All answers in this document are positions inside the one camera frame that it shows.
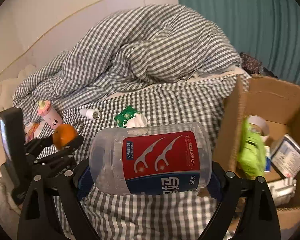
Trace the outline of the small green packet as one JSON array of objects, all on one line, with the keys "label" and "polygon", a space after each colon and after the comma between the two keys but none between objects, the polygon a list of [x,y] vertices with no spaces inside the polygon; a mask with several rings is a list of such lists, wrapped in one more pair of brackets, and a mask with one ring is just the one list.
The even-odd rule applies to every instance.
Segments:
[{"label": "small green packet", "polygon": [[132,106],[127,106],[115,116],[114,120],[119,127],[126,127],[128,120],[132,119],[135,114],[140,114],[140,112]]}]

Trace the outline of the white blue box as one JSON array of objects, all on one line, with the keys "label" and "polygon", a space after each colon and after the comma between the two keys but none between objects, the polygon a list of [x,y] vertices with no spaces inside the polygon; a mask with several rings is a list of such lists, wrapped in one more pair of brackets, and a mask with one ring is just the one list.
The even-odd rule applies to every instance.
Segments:
[{"label": "white blue box", "polygon": [[283,178],[295,178],[300,172],[300,146],[288,134],[271,145],[271,165]]}]

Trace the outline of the clear floss pick jar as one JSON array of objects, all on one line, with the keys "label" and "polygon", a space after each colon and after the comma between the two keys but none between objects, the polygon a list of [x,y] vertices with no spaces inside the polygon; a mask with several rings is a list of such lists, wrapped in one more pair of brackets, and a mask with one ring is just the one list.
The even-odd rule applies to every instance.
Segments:
[{"label": "clear floss pick jar", "polygon": [[89,168],[106,194],[162,195],[207,187],[212,153],[198,122],[100,130],[90,147]]}]

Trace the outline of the pink sippy cup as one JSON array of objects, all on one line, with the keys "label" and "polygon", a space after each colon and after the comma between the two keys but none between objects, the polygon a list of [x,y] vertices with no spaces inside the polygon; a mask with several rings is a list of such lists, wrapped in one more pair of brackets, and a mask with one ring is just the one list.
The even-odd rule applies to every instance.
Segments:
[{"label": "pink sippy cup", "polygon": [[49,100],[38,102],[37,114],[52,128],[57,129],[58,126],[63,124],[61,116],[54,109]]}]

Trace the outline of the grey checked duvet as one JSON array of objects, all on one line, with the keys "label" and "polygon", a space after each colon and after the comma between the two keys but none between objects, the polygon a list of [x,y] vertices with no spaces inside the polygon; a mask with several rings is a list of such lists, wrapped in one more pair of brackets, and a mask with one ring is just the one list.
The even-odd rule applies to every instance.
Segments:
[{"label": "grey checked duvet", "polygon": [[148,5],[116,12],[89,29],[16,89],[13,105],[34,119],[35,103],[59,111],[154,83],[175,83],[241,65],[214,22],[184,5]]}]

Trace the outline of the crumpled white tissue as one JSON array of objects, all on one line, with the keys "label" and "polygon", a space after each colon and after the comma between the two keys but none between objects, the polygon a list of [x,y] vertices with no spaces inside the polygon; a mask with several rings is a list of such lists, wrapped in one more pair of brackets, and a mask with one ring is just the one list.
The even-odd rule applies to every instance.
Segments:
[{"label": "crumpled white tissue", "polygon": [[125,128],[146,127],[147,118],[143,113],[135,113],[132,118],[124,124]]}]

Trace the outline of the white plastic bottle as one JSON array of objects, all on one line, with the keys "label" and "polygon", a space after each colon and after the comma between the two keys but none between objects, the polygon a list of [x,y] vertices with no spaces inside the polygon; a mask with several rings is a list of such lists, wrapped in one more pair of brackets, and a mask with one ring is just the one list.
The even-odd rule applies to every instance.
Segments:
[{"label": "white plastic bottle", "polygon": [[97,120],[100,116],[100,111],[95,108],[89,108],[89,109],[86,109],[86,108],[82,108],[79,110],[79,113],[82,115],[82,116],[85,116],[87,119],[89,120]]}]

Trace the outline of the brown cardboard box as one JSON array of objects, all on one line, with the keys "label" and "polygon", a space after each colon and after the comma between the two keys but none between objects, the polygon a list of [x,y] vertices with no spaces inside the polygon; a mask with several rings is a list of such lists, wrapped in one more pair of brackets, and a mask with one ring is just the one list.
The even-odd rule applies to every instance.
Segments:
[{"label": "brown cardboard box", "polygon": [[[212,159],[226,171],[236,172],[243,132],[249,115],[265,119],[270,128],[268,143],[288,134],[300,146],[300,86],[266,76],[237,77],[232,93],[225,99],[224,114]],[[296,193],[277,209],[282,239],[300,239],[300,172]]]}]

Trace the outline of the teal curtain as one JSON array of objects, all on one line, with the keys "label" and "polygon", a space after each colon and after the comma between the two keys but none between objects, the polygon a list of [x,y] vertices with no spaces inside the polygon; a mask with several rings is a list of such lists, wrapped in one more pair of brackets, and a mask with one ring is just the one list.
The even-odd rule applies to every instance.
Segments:
[{"label": "teal curtain", "polygon": [[278,78],[300,85],[300,6],[295,0],[179,0],[219,25],[231,44]]}]

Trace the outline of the white tape roll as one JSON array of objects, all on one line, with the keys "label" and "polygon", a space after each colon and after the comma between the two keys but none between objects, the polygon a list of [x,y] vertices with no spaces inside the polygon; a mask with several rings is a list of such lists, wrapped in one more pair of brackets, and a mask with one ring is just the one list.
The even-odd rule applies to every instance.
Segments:
[{"label": "white tape roll", "polygon": [[270,135],[267,122],[258,115],[250,115],[246,119],[248,131],[260,135],[262,142],[266,142]]}]

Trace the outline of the green snack bag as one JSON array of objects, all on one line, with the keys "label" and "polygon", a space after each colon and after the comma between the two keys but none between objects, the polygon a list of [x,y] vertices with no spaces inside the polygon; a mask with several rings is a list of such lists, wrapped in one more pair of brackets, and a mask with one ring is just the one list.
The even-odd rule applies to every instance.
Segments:
[{"label": "green snack bag", "polygon": [[257,126],[243,121],[241,145],[237,161],[240,168],[249,178],[264,175],[266,166],[266,150],[260,131]]}]

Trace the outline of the red snack packet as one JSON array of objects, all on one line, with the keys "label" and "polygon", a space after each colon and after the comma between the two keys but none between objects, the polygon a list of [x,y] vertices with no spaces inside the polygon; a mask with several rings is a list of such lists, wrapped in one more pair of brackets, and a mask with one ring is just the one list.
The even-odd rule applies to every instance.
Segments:
[{"label": "red snack packet", "polygon": [[25,124],[25,143],[33,140],[34,138],[38,137],[40,135],[40,132],[42,130],[42,126],[40,123],[35,122],[27,122]]}]

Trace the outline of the white plug adapter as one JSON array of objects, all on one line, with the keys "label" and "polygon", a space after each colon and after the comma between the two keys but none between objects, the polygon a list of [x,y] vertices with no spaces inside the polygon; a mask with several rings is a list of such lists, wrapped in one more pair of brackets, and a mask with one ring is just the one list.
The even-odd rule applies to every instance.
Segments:
[{"label": "white plug adapter", "polygon": [[296,179],[290,177],[268,183],[275,206],[288,204],[296,192]]}]

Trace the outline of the orange tangerine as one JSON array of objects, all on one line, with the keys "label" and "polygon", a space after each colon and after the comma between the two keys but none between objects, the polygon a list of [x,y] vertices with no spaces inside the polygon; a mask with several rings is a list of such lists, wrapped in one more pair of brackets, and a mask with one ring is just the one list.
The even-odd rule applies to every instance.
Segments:
[{"label": "orange tangerine", "polygon": [[77,137],[76,129],[69,124],[61,124],[53,132],[53,144],[59,151]]}]

